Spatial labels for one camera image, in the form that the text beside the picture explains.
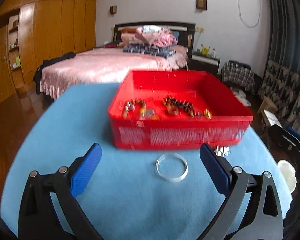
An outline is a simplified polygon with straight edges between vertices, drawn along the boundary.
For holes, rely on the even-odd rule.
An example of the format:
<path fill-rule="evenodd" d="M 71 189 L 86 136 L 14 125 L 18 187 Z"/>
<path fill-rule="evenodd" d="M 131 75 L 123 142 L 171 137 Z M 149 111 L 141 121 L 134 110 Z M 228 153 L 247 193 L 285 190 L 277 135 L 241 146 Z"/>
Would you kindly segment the blue table cloth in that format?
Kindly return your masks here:
<path fill-rule="evenodd" d="M 102 158 L 77 201 L 104 239 L 196 239 L 224 201 L 201 162 L 199 148 L 126 150 L 113 143 L 108 108 L 117 83 L 76 85 L 43 114 L 23 142 L 10 168 L 0 214 L 18 231 L 21 198 L 31 171 L 56 172 L 83 156 L 93 143 Z M 178 183 L 162 179 L 156 160 L 165 153 L 186 159 L 189 172 Z M 270 152 L 252 128 L 230 148 L 227 160 L 245 172 L 269 171 L 283 213 L 292 201 L 287 183 Z"/>

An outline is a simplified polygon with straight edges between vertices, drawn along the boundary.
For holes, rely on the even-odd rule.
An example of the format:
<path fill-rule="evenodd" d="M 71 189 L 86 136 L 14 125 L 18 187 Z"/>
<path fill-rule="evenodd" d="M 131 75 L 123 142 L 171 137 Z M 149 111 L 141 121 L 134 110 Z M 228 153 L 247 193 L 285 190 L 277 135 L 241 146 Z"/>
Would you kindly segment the small gold pendant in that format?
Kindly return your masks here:
<path fill-rule="evenodd" d="M 204 111 L 204 116 L 205 116 L 206 118 L 208 118 L 209 120 L 212 119 L 212 114 L 210 113 L 210 111 L 209 111 L 208 109 L 206 109 L 206 110 Z"/>

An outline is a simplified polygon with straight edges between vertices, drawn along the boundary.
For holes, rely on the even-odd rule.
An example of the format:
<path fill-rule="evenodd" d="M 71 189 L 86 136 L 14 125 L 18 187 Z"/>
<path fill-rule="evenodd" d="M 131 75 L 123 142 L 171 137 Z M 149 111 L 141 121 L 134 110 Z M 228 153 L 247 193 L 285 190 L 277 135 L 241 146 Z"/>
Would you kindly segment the white device on stool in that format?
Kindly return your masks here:
<path fill-rule="evenodd" d="M 263 109 L 261 111 L 263 119 L 265 124 L 270 127 L 273 125 L 278 125 L 280 127 L 282 127 L 282 125 L 280 124 L 279 120 L 277 119 L 276 115 L 274 113 L 271 113 L 270 111 Z"/>

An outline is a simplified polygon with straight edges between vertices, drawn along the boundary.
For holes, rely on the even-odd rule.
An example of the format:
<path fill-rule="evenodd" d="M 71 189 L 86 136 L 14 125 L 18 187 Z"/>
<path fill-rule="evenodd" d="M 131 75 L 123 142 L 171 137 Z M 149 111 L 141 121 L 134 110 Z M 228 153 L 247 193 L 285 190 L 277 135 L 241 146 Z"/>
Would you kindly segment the bed with pink cover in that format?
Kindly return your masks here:
<path fill-rule="evenodd" d="M 74 85 L 121 83 L 131 70 L 178 70 L 187 66 L 186 56 L 176 53 L 165 59 L 147 54 L 125 53 L 122 48 L 98 48 L 44 68 L 40 91 L 57 99 Z"/>

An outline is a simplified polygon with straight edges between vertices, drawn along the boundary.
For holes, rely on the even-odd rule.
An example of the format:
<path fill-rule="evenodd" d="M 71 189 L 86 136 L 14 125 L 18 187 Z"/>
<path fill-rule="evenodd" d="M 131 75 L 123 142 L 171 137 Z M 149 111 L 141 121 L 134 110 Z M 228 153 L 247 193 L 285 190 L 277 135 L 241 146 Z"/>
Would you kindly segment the white small bottle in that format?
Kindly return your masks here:
<path fill-rule="evenodd" d="M 213 58 L 216 57 L 216 50 L 215 49 L 212 50 L 211 57 L 213 57 Z"/>

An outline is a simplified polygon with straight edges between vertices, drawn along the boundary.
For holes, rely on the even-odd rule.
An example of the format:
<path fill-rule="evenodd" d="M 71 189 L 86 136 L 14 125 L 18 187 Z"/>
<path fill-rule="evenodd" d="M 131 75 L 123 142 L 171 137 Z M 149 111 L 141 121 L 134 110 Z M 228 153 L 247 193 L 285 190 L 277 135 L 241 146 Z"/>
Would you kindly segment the right wall lamp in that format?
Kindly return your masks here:
<path fill-rule="evenodd" d="M 207 0 L 196 0 L 196 9 L 200 11 L 207 10 Z"/>

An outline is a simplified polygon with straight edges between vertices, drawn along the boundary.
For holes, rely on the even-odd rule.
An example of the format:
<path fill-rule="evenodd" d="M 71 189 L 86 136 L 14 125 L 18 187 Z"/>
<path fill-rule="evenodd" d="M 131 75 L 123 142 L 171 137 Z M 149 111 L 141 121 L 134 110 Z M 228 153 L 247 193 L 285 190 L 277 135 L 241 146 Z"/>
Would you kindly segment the black garment on bed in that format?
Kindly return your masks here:
<path fill-rule="evenodd" d="M 69 52 L 66 53 L 60 57 L 55 57 L 53 59 L 50 60 L 44 60 L 43 63 L 37 68 L 36 73 L 33 77 L 33 82 L 36 84 L 36 94 L 40 94 L 40 81 L 42 79 L 42 71 L 44 68 L 49 67 L 53 64 L 68 60 L 68 59 L 73 59 L 76 56 L 76 53 L 74 52 Z"/>

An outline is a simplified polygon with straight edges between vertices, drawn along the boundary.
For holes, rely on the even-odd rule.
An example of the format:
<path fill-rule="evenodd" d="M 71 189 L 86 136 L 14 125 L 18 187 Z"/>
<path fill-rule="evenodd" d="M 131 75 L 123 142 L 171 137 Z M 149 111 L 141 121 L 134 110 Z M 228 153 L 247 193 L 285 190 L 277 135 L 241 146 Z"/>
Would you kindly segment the white bathroom scale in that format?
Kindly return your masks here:
<path fill-rule="evenodd" d="M 245 92 L 241 89 L 230 87 L 230 90 L 234 94 L 234 96 L 239 100 L 245 107 L 251 107 L 251 102 L 247 99 Z"/>

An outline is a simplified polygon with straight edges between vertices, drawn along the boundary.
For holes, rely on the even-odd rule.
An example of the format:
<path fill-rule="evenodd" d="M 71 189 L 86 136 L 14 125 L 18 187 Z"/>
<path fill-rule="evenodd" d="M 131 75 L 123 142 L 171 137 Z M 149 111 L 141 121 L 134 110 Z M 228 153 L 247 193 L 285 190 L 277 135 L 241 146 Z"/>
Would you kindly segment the black bed headboard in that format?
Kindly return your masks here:
<path fill-rule="evenodd" d="M 173 33 L 179 33 L 177 37 L 178 45 L 187 48 L 188 58 L 191 59 L 194 44 L 194 33 L 196 25 L 194 23 L 186 22 L 172 22 L 172 21 L 143 21 L 143 22 L 130 22 L 120 23 L 114 25 L 112 41 L 121 39 L 121 29 L 124 28 L 137 28 L 144 25 L 157 25 L 163 28 L 170 29 Z"/>

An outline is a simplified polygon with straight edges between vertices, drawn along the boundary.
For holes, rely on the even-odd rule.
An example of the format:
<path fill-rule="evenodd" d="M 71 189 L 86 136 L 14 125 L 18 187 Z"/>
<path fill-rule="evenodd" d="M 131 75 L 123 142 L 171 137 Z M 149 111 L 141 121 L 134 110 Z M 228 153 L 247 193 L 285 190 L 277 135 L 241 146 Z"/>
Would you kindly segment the left wall lamp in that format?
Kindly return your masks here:
<path fill-rule="evenodd" d="M 117 6 L 116 5 L 112 5 L 111 7 L 110 7 L 110 14 L 111 15 L 114 15 L 114 14 L 116 14 L 117 13 Z"/>

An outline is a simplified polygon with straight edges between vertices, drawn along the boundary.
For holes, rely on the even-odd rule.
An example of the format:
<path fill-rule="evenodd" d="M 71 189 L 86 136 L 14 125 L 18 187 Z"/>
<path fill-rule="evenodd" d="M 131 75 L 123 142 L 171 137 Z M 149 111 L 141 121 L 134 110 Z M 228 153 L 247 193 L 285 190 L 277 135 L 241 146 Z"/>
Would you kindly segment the red metal tin box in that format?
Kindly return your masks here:
<path fill-rule="evenodd" d="M 168 115 L 167 105 L 178 107 Z M 209 120 L 204 116 L 208 109 Z M 238 143 L 253 113 L 212 74 L 132 70 L 108 114 L 114 145 L 126 150 L 190 150 Z"/>

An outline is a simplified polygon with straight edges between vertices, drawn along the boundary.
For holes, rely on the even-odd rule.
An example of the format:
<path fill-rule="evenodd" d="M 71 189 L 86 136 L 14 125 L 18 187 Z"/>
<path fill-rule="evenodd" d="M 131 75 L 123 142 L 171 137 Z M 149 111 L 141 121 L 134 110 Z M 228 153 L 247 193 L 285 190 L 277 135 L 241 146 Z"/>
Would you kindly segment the plaid bag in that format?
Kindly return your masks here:
<path fill-rule="evenodd" d="M 235 83 L 247 92 L 255 87 L 254 73 L 246 63 L 232 60 L 226 62 L 221 69 L 221 76 L 223 83 Z"/>

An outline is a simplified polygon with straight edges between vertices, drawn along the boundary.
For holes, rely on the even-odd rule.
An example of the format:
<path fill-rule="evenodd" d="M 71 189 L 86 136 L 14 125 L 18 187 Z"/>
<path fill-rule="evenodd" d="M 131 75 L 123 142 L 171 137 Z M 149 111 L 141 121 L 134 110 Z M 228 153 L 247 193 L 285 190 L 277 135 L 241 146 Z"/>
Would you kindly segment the thin silver bangle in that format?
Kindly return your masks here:
<path fill-rule="evenodd" d="M 155 162 L 157 174 L 171 183 L 184 180 L 189 172 L 189 166 L 185 158 L 177 153 L 165 153 Z"/>

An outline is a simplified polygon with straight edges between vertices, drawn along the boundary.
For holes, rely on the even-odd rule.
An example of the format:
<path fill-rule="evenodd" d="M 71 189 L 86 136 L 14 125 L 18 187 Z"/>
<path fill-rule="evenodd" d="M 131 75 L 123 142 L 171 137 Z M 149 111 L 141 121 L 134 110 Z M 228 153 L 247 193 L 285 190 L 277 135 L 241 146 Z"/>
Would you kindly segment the black white nightstand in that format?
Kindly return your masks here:
<path fill-rule="evenodd" d="M 197 70 L 202 72 L 209 72 L 210 74 L 217 76 L 220 65 L 220 59 L 211 57 L 209 55 L 203 55 L 194 51 L 190 59 L 190 70 Z"/>

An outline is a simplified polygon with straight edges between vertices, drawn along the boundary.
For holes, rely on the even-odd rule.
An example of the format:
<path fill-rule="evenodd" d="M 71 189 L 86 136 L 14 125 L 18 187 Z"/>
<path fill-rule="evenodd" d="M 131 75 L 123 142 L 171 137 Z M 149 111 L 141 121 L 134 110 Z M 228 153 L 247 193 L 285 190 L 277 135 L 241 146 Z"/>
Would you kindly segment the yellow pikachu plush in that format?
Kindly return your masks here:
<path fill-rule="evenodd" d="M 204 45 L 202 44 L 202 48 L 201 48 L 200 53 L 201 53 L 202 55 L 204 55 L 204 56 L 209 56 L 209 55 L 210 55 L 209 51 L 210 51 L 210 46 L 204 46 Z"/>

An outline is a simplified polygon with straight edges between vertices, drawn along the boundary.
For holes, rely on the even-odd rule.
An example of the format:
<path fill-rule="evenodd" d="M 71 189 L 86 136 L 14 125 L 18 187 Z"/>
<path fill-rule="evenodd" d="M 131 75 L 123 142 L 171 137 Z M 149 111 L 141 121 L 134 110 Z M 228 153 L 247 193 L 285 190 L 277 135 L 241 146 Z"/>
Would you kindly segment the wooden wardrobe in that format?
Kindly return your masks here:
<path fill-rule="evenodd" d="M 96 45 L 97 0 L 5 0 L 0 7 L 0 104 L 32 85 L 44 60 Z"/>

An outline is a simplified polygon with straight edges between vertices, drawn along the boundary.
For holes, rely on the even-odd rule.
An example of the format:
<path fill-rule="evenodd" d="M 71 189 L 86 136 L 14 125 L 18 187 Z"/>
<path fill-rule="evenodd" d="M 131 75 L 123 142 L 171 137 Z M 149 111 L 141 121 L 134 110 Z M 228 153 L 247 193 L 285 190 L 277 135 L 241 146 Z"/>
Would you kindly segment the pile of folded clothes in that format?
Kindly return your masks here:
<path fill-rule="evenodd" d="M 165 59 L 182 53 L 187 57 L 187 48 L 178 44 L 173 32 L 157 25 L 124 28 L 120 39 L 125 53 L 147 54 Z"/>

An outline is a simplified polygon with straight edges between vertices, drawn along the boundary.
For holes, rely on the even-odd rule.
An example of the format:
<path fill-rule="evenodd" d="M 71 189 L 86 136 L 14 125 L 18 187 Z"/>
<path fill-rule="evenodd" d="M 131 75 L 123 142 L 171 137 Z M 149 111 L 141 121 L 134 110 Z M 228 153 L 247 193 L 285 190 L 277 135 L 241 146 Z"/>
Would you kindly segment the dark patterned curtain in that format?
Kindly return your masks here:
<path fill-rule="evenodd" d="M 300 4 L 298 0 L 269 0 L 270 43 L 258 90 L 277 107 L 283 127 L 300 127 Z"/>

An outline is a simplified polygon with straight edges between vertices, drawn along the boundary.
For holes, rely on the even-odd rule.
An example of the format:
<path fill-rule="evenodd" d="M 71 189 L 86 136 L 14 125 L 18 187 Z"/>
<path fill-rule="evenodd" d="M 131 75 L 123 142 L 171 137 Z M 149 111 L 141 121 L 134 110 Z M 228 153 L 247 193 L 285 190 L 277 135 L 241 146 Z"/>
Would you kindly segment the small wooden stool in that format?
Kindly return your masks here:
<path fill-rule="evenodd" d="M 261 106 L 259 107 L 257 113 L 261 114 L 262 110 L 267 110 L 270 111 L 271 113 L 276 113 L 278 111 L 278 108 L 270 98 L 264 96 Z"/>

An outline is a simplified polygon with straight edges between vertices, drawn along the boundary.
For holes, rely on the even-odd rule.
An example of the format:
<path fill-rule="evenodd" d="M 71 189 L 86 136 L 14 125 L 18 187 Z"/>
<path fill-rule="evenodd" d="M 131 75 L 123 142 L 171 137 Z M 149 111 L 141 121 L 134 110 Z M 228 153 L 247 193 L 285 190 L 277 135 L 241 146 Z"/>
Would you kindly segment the wall lamp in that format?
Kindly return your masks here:
<path fill-rule="evenodd" d="M 196 0 L 196 9 L 200 11 L 207 10 L 207 0 Z"/>
<path fill-rule="evenodd" d="M 111 7 L 110 7 L 110 14 L 111 15 L 114 15 L 114 14 L 116 14 L 117 13 L 117 6 L 116 5 L 112 5 Z"/>

